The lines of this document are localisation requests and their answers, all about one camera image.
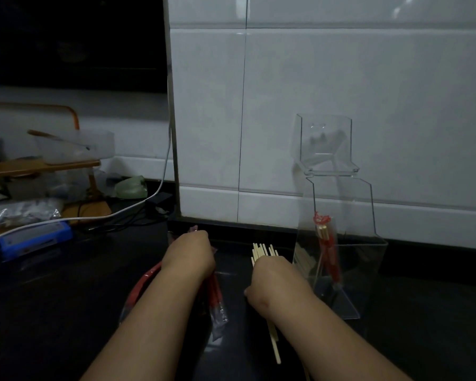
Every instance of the kitchen counter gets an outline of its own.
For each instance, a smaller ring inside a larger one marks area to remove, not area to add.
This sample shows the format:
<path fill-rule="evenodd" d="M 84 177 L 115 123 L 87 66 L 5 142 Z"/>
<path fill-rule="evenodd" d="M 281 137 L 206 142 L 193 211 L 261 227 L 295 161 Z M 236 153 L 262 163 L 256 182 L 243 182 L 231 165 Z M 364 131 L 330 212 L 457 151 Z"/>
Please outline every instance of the kitchen counter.
<path fill-rule="evenodd" d="M 134 284 L 162 258 L 166 232 L 158 224 L 77 235 L 2 267 L 0 379 L 81 377 L 117 328 Z M 282 365 L 275 364 L 266 322 L 243 297 L 250 245 L 212 243 L 230 322 L 211 342 L 208 318 L 191 318 L 177 378 L 304 379 L 283 338 Z M 476 286 L 380 275 L 368 312 L 350 325 L 415 380 L 476 380 Z"/>

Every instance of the chopsticks in holder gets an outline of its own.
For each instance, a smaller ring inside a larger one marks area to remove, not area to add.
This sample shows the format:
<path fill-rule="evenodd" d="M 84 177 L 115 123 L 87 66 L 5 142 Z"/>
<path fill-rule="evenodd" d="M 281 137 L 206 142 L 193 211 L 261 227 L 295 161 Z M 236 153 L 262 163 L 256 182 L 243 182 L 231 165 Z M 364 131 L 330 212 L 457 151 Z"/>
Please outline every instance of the chopsticks in holder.
<path fill-rule="evenodd" d="M 251 256 L 252 267 L 254 267 L 254 263 L 262 256 L 279 256 L 277 251 L 273 248 L 273 245 L 270 245 L 267 248 L 264 243 L 253 243 L 253 246 L 254 249 L 252 249 Z M 267 320 L 267 324 L 268 332 L 270 334 L 270 340 L 272 341 L 273 353 L 275 354 L 275 360 L 277 361 L 277 364 L 280 365 L 280 354 L 279 349 L 277 348 L 277 342 L 279 342 L 279 335 L 277 334 L 277 329 L 275 328 L 275 325 L 271 321 Z"/>

